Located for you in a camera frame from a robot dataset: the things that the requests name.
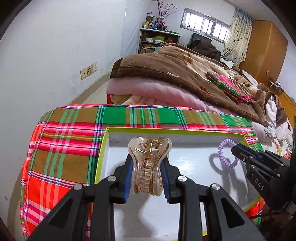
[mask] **electrical outlet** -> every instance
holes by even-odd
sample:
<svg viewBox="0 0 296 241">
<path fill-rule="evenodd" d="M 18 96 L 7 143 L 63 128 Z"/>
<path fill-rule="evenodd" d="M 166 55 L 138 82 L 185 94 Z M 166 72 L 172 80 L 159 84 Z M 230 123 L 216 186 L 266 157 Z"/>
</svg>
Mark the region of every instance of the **electrical outlet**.
<svg viewBox="0 0 296 241">
<path fill-rule="evenodd" d="M 87 68 L 80 71 L 81 80 L 87 77 Z"/>
<path fill-rule="evenodd" d="M 93 73 L 93 71 L 94 71 L 93 66 L 92 65 L 91 66 L 88 66 L 87 67 L 87 76 L 90 76 Z"/>
<path fill-rule="evenodd" d="M 98 70 L 98 63 L 93 64 L 93 69 L 94 69 L 94 72 Z"/>
</svg>

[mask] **window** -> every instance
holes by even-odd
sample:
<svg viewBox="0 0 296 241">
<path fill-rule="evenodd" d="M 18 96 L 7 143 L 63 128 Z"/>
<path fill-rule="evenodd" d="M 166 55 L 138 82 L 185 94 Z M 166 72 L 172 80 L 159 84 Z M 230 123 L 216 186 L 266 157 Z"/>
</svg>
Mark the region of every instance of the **window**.
<svg viewBox="0 0 296 241">
<path fill-rule="evenodd" d="M 221 43 L 225 43 L 230 26 L 201 12 L 185 8 L 181 28 L 201 33 Z"/>
</svg>

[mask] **coil hair tie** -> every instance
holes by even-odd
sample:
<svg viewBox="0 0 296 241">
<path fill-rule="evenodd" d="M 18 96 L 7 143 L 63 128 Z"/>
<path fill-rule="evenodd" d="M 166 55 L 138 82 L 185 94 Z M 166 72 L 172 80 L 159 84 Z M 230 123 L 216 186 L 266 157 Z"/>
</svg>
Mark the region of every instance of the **coil hair tie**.
<svg viewBox="0 0 296 241">
<path fill-rule="evenodd" d="M 223 150 L 223 147 L 224 147 L 225 145 L 230 145 L 231 147 L 233 147 L 233 146 L 235 146 L 236 144 L 235 144 L 235 142 L 234 142 L 233 140 L 226 139 L 226 140 L 222 141 L 222 142 L 220 143 L 219 147 L 218 147 L 218 156 L 219 156 L 219 159 L 220 159 L 221 163 L 222 163 L 224 166 L 226 166 L 227 168 L 229 168 L 229 169 L 233 169 L 233 168 L 235 168 L 236 165 L 238 164 L 239 159 L 236 157 L 236 158 L 234 159 L 234 162 L 233 162 L 233 163 L 229 163 L 229 162 L 225 159 L 225 157 L 223 156 L 223 151 L 222 151 L 222 150 Z"/>
</svg>

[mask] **tile floor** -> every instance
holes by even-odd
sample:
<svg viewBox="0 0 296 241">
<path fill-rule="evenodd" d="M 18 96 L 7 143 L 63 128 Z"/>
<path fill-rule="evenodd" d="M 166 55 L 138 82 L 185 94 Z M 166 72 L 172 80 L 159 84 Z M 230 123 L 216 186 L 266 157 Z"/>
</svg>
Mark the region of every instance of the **tile floor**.
<svg viewBox="0 0 296 241">
<path fill-rule="evenodd" d="M 108 81 L 98 88 L 83 104 L 107 104 L 106 89 Z"/>
</svg>

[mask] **wooden door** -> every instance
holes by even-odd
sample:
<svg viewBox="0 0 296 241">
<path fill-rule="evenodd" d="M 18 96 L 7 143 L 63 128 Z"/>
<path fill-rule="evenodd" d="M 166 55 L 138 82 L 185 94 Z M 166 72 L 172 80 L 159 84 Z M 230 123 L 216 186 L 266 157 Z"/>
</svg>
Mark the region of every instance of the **wooden door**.
<svg viewBox="0 0 296 241">
<path fill-rule="evenodd" d="M 248 72 L 257 79 L 261 66 L 265 59 L 269 43 L 271 22 L 254 20 L 246 60 L 241 62 L 239 69 Z"/>
<path fill-rule="evenodd" d="M 283 66 L 288 47 L 288 40 L 281 31 L 272 23 L 270 38 L 265 54 L 264 62 L 261 66 L 256 80 L 266 87 L 271 86 L 269 79 L 277 81 Z"/>
</svg>

